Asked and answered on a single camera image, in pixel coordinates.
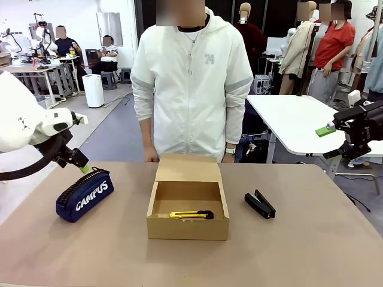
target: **drawstring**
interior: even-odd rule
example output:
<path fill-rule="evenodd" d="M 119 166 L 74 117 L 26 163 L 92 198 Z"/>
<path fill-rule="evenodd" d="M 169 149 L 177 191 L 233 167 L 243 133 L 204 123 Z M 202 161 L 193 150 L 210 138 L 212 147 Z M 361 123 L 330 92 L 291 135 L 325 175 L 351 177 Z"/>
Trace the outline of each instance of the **drawstring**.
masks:
<path fill-rule="evenodd" d="M 314 82 L 314 79 L 315 79 L 315 76 L 317 75 L 317 72 L 318 72 L 318 68 L 315 68 L 315 70 L 314 70 L 314 76 L 312 76 L 312 79 L 311 79 L 311 81 L 310 81 L 310 83 L 309 83 L 309 86 L 307 87 L 307 94 L 310 92 L 310 86 L 311 86 L 311 84 Z"/>

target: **yellow utility knife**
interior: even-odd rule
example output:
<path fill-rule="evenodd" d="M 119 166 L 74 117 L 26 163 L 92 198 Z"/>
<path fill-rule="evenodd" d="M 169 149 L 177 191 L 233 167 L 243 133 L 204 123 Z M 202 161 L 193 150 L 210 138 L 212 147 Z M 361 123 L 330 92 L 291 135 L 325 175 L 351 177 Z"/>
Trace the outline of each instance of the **yellow utility knife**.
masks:
<path fill-rule="evenodd" d="M 205 218 L 205 219 L 213 219 L 214 214 L 210 210 L 200 210 L 200 211 L 178 211 L 171 212 L 170 218 Z"/>

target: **green object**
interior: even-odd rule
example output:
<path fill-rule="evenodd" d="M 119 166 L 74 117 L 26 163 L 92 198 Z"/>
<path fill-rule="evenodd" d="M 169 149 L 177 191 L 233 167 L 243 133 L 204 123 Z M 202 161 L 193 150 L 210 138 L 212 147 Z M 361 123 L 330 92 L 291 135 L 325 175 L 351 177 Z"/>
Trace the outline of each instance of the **green object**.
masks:
<path fill-rule="evenodd" d="M 317 135 L 321 138 L 323 136 L 327 136 L 331 133 L 334 133 L 336 132 L 336 129 L 333 129 L 333 130 L 329 130 L 327 127 L 322 127 L 318 130 L 315 131 L 317 133 Z"/>
<path fill-rule="evenodd" d="M 88 173 L 90 171 L 90 167 L 84 166 L 84 167 L 81 167 L 80 170 L 82 171 L 82 173 Z"/>

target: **wristwatch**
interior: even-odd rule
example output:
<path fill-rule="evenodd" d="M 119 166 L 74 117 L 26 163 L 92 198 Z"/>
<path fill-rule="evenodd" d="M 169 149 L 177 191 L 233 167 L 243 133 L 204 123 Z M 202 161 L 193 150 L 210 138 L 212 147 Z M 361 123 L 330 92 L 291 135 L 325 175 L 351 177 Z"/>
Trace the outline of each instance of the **wristwatch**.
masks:
<path fill-rule="evenodd" d="M 227 154 L 235 154 L 235 148 L 226 148 L 225 152 Z"/>

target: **dark jacket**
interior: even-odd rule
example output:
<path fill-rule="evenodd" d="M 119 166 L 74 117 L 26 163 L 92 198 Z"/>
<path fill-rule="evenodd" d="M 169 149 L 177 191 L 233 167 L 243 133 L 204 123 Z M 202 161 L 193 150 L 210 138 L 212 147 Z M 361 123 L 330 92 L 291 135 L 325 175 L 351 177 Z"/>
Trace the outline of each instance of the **dark jacket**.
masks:
<path fill-rule="evenodd" d="M 254 24 L 235 23 L 234 27 L 238 29 L 244 38 L 247 57 L 249 59 L 253 75 L 255 75 L 258 70 L 258 59 L 266 50 L 266 39 L 263 36 L 262 31 Z"/>

